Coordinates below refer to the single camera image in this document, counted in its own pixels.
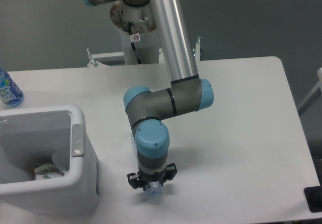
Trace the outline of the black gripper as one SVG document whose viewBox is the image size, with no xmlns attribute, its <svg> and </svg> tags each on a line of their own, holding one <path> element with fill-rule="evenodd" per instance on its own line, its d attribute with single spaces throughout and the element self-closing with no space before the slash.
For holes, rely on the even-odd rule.
<svg viewBox="0 0 322 224">
<path fill-rule="evenodd" d="M 127 179 L 129 185 L 133 189 L 143 188 L 148 183 L 157 181 L 163 186 L 165 182 L 173 180 L 177 172 L 176 164 L 171 163 L 168 164 L 163 171 L 155 172 L 153 174 L 147 174 L 139 169 L 137 173 L 127 174 Z"/>
</svg>

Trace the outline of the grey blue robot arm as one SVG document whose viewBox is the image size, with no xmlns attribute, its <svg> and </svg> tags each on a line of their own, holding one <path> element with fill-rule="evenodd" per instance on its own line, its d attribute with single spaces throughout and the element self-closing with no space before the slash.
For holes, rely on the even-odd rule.
<svg viewBox="0 0 322 224">
<path fill-rule="evenodd" d="M 171 86 L 151 91 L 132 87 L 123 97 L 135 141 L 138 172 L 127 176 L 134 189 L 148 190 L 174 179 L 167 162 L 170 136 L 163 120 L 210 107 L 214 93 L 197 70 L 180 0 L 83 0 L 89 6 L 111 3 L 110 18 L 120 33 L 127 65 L 157 63 L 163 53 Z"/>
</svg>

